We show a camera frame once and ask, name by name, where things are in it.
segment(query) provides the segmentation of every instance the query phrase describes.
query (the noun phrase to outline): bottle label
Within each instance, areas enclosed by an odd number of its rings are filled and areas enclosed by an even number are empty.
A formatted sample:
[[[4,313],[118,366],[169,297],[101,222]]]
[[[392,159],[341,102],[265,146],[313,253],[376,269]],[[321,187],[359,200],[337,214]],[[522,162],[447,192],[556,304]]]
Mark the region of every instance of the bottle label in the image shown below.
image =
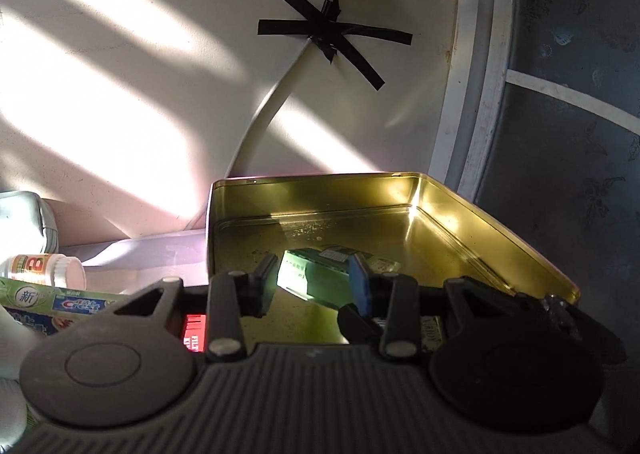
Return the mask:
[[[40,254],[37,256],[21,254],[15,256],[8,277],[25,283],[46,285],[47,279],[44,274],[50,258],[51,256],[49,254]]]

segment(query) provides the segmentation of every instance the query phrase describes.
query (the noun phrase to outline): white bottle cap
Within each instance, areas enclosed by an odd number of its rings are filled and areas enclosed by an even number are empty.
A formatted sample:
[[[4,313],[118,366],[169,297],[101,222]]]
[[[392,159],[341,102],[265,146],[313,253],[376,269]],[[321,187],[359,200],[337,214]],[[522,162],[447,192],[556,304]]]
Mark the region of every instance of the white bottle cap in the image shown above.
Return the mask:
[[[0,378],[17,380],[27,353],[44,338],[42,333],[17,322],[0,306]]]
[[[77,257],[60,257],[53,270],[53,282],[59,288],[86,290],[86,276],[80,260]]]
[[[0,402],[0,445],[9,446],[27,427],[27,402],[17,382],[5,378],[0,378]]]

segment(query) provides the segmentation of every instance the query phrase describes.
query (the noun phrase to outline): white wall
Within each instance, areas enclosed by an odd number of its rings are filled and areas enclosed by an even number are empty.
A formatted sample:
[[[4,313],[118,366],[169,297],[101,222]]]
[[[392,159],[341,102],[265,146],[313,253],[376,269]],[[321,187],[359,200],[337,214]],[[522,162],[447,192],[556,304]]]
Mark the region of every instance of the white wall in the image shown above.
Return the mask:
[[[413,32],[413,46],[351,38],[386,80],[380,92],[314,48],[250,174],[333,171],[338,152],[348,169],[427,170],[456,0],[340,4],[341,20]],[[255,35],[260,18],[299,18],[282,0],[0,8],[0,187],[51,199],[63,244],[184,228],[302,45]],[[300,138],[301,120],[324,141]]]

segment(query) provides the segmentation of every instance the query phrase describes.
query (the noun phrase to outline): open tin box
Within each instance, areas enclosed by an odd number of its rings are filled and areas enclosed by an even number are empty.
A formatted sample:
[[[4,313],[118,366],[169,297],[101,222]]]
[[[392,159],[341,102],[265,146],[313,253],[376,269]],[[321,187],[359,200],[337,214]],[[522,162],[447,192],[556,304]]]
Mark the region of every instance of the open tin box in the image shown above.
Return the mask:
[[[225,179],[213,184],[207,212],[209,276],[252,271],[267,253],[330,243],[386,257],[421,285],[469,275],[534,297],[578,288],[498,223],[420,173],[331,174]],[[269,314],[244,317],[256,342],[341,342],[336,311],[278,288]]]

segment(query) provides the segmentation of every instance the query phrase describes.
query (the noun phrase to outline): ribbed black surface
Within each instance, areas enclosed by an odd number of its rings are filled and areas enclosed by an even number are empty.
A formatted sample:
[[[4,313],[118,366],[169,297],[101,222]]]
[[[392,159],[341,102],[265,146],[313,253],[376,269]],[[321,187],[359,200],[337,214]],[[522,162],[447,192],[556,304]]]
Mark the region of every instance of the ribbed black surface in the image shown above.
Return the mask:
[[[41,424],[12,450],[12,454],[222,452],[614,451],[586,426],[533,437],[484,430],[447,408],[417,368],[383,362],[368,346],[302,345],[262,345],[248,360],[212,366],[187,398],[145,423],[103,432]]]

